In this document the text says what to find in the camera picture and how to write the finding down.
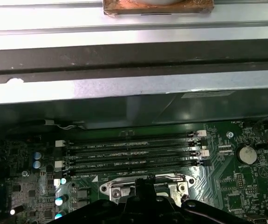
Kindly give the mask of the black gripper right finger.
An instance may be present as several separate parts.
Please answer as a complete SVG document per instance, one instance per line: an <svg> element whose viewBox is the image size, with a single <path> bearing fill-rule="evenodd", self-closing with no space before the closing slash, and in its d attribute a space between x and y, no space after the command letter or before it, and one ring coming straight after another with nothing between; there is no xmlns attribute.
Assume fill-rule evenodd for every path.
<svg viewBox="0 0 268 224"><path fill-rule="evenodd" d="M186 200L180 206L172 198L157 196L155 180L147 178L145 184L145 216L150 224L249 224L250 222L231 215L197 200Z"/></svg>

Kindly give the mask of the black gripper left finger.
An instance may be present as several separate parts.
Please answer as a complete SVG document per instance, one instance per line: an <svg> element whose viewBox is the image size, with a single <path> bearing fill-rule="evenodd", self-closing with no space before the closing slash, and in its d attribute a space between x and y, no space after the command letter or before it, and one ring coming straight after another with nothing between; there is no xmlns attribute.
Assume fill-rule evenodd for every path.
<svg viewBox="0 0 268 224"><path fill-rule="evenodd" d="M135 194L116 204L101 199L51 221L52 224L145 224L146 180L135 180Z"/></svg>

